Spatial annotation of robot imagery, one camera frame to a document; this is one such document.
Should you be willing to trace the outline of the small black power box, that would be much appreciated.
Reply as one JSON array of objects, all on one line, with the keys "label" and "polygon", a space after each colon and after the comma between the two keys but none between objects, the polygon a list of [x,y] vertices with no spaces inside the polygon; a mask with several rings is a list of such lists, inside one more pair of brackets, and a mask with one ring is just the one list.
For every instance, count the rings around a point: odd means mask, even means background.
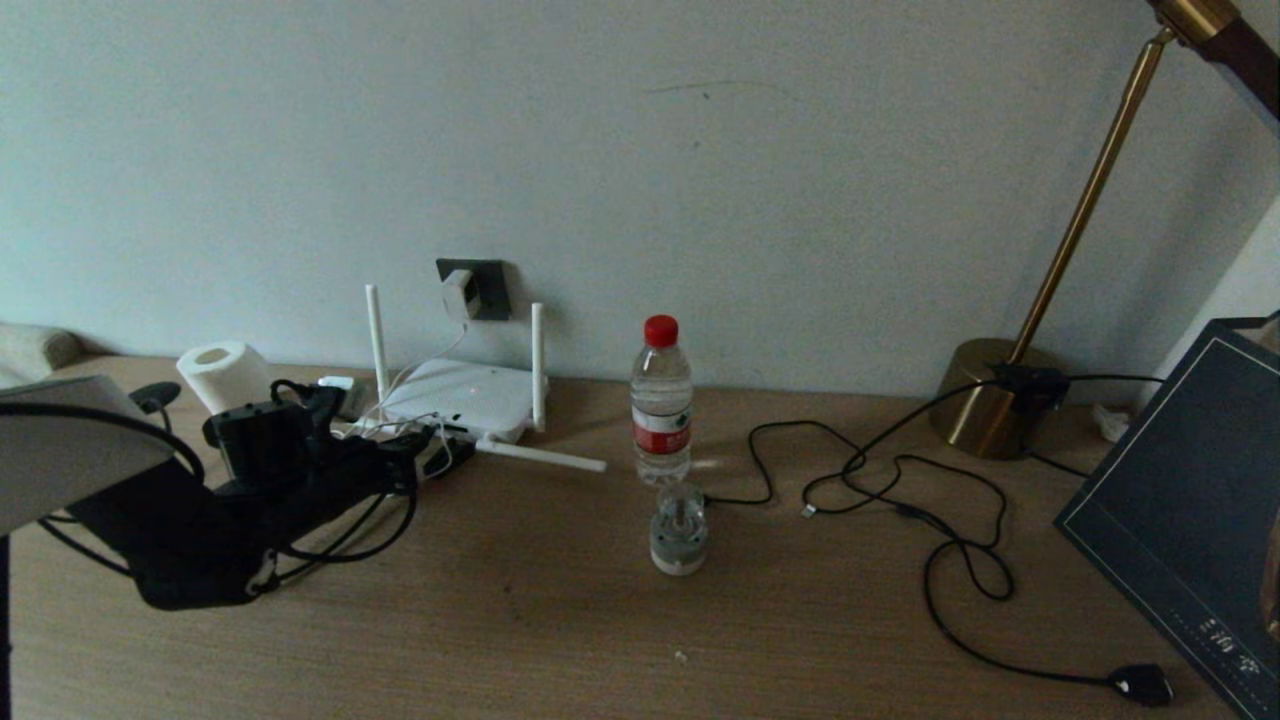
[{"label": "small black power box", "polygon": [[1053,366],[1000,364],[992,370],[996,386],[1011,395],[1011,409],[1018,414],[1056,409],[1071,388],[1070,378]]}]

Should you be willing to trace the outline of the brass desk lamp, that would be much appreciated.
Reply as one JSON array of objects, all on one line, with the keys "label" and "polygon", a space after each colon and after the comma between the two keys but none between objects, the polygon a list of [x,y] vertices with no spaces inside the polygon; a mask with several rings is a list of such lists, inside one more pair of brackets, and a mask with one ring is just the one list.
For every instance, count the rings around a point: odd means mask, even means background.
[{"label": "brass desk lamp", "polygon": [[1033,341],[1105,192],[1166,46],[1188,47],[1213,67],[1280,138],[1280,53],[1244,18],[1236,1],[1144,1],[1158,28],[1140,46],[1091,173],[1016,337],[974,338],[960,343],[936,397],[925,406],[934,433],[972,456],[1020,457],[1053,411],[1014,413],[1012,397],[996,386],[992,366],[1053,366],[1068,375],[1060,361],[1034,348]]}]

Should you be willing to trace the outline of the beige cushion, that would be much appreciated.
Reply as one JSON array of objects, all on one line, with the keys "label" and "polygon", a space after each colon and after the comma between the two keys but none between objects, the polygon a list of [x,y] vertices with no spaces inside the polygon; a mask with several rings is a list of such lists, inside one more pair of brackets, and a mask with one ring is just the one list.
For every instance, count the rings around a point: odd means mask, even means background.
[{"label": "beige cushion", "polygon": [[84,355],[69,331],[0,322],[0,389],[46,380]]}]

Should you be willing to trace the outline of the red-capped water bottle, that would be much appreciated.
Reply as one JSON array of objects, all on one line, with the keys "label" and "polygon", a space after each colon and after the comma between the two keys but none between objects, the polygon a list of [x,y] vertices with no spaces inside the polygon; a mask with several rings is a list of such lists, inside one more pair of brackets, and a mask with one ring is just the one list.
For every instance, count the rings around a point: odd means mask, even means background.
[{"label": "red-capped water bottle", "polygon": [[691,465],[692,368],[678,336],[675,316],[649,316],[628,383],[636,474],[653,487],[684,480]]}]

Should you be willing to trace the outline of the white router with antennas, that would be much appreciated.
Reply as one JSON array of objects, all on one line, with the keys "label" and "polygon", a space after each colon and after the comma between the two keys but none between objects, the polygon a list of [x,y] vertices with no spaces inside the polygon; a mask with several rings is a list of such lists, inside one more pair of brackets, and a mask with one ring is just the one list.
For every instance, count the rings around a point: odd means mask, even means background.
[{"label": "white router with antennas", "polygon": [[531,366],[516,370],[430,357],[389,380],[378,288],[365,288],[372,341],[378,401],[358,415],[344,436],[371,437],[412,427],[444,430],[481,454],[522,457],[563,468],[603,473],[599,459],[518,445],[526,430],[547,428],[545,306],[531,305]]}]

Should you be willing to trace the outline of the small grey clear-topped device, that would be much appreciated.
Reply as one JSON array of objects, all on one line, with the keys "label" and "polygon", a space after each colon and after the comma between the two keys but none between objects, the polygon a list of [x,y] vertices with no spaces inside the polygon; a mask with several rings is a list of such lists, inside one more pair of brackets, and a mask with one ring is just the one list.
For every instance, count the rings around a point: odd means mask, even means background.
[{"label": "small grey clear-topped device", "polygon": [[649,525],[650,559],[667,575],[687,577],[707,559],[709,527],[704,493],[690,482],[659,488]]}]

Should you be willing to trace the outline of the grey wall socket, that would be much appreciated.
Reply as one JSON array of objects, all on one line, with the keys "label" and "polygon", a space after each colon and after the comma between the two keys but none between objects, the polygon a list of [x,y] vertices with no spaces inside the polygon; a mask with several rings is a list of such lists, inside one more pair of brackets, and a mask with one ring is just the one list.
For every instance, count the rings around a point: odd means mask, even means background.
[{"label": "grey wall socket", "polygon": [[436,259],[445,315],[457,323],[507,322],[512,306],[499,260]]}]

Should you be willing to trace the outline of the dark framed board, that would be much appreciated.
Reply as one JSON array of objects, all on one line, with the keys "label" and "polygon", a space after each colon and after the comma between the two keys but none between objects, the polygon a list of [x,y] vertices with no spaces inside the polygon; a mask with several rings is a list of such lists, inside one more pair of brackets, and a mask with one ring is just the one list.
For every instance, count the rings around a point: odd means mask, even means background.
[{"label": "dark framed board", "polygon": [[1211,320],[1055,523],[1240,720],[1280,720],[1280,310]]}]

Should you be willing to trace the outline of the white power adapter with cord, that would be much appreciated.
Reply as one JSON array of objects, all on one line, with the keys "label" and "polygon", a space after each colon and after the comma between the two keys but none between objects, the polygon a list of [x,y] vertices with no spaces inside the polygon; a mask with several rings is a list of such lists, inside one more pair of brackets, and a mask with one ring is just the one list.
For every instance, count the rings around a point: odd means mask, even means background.
[{"label": "white power adapter with cord", "polygon": [[[357,436],[367,439],[380,434],[381,430],[389,427],[384,414],[387,400],[390,397],[390,392],[401,384],[404,374],[411,369],[420,366],[421,363],[410,365],[393,380],[389,378],[379,288],[370,283],[364,287],[364,292],[372,350],[376,401],[367,406],[367,409],[349,424],[346,436]],[[465,269],[454,269],[449,272],[443,281],[442,301],[448,318],[460,324],[460,334],[452,345],[436,354],[434,356],[435,359],[444,357],[453,348],[456,348],[467,334],[470,322],[477,316],[480,296],[476,281],[474,279],[474,272]],[[436,428],[436,438],[439,439],[439,450],[424,464],[422,474],[428,479],[442,478],[457,465],[456,452],[451,446],[451,439],[445,437],[443,425]]]}]

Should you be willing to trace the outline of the white toilet paper roll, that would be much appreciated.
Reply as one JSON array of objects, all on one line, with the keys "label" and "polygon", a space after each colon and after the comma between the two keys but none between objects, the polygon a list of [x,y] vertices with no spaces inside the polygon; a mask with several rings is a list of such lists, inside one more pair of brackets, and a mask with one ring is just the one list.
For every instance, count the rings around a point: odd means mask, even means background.
[{"label": "white toilet paper roll", "polygon": [[268,400],[273,380],[266,359],[239,341],[191,348],[175,369],[211,415]]}]

